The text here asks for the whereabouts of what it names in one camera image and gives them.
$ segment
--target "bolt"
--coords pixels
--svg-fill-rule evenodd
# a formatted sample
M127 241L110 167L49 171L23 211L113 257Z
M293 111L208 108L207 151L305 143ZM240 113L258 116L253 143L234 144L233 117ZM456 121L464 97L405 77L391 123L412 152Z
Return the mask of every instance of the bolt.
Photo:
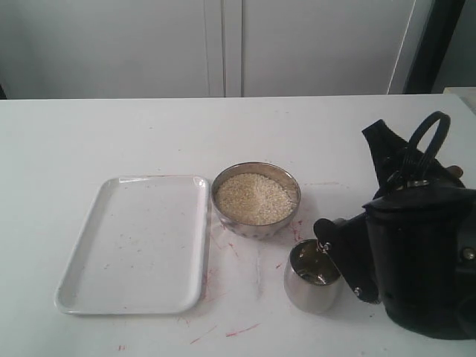
M466 260L474 260L476 258L475 250L473 248L464 248L463 258Z

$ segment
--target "rice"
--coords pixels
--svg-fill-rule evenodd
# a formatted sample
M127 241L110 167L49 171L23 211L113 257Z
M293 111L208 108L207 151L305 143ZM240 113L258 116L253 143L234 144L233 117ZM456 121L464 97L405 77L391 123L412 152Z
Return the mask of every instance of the rice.
M242 173L223 182L216 203L226 216L246 225L278 222L294 207L280 184L257 173Z

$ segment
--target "plastic tray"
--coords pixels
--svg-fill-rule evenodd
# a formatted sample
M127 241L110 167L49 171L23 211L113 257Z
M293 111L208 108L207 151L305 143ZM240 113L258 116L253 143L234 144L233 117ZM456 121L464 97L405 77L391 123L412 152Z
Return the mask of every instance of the plastic tray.
M171 314L199 299L208 183L136 176L100 189L55 304L70 314Z

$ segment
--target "white wall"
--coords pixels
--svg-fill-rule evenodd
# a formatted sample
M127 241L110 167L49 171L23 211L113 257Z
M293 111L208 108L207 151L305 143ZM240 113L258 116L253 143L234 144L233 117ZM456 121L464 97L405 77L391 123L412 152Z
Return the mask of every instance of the white wall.
M243 0L243 94L386 94L398 60L405 68L397 67L403 78L392 92L401 92L431 5ZM408 27L412 15L416 23ZM412 45L401 52L404 40Z
M1 0L0 45L9 98L223 93L220 0Z
M476 87L476 1L467 0L433 87Z

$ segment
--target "metal screw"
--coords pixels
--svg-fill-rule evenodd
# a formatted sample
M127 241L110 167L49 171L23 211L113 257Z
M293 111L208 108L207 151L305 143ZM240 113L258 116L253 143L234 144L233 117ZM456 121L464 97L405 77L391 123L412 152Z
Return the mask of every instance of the metal screw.
M419 180L419 181L409 181L407 183L408 187L421 187L421 186L428 186L430 181L427 180Z
M464 248L463 258L466 260L474 260L476 258L475 250L473 248Z

